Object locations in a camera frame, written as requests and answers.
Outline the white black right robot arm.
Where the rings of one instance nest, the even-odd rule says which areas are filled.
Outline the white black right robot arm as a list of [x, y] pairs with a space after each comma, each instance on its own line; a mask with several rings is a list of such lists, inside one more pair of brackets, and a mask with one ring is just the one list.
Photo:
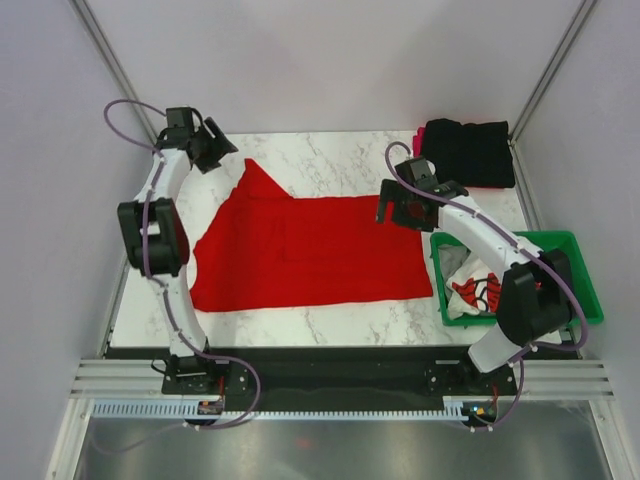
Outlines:
[[391, 220], [419, 231], [440, 229], [460, 241], [496, 275], [501, 287], [496, 325], [467, 353], [458, 381], [467, 392], [483, 392], [494, 381], [494, 370], [513, 362], [540, 339], [583, 311], [573, 291], [570, 261], [560, 250], [542, 251], [486, 214], [464, 189], [439, 185], [422, 192], [402, 182], [381, 184], [376, 221]]

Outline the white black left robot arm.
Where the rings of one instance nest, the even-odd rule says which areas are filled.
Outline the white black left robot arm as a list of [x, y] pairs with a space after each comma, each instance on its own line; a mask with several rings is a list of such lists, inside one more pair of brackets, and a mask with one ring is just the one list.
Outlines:
[[152, 167], [140, 192], [117, 207], [130, 266], [147, 280], [162, 309], [170, 354], [194, 357], [208, 347], [190, 298], [191, 249], [176, 200], [192, 170], [207, 174], [238, 151], [216, 122], [193, 107], [166, 110], [166, 127], [151, 146]]

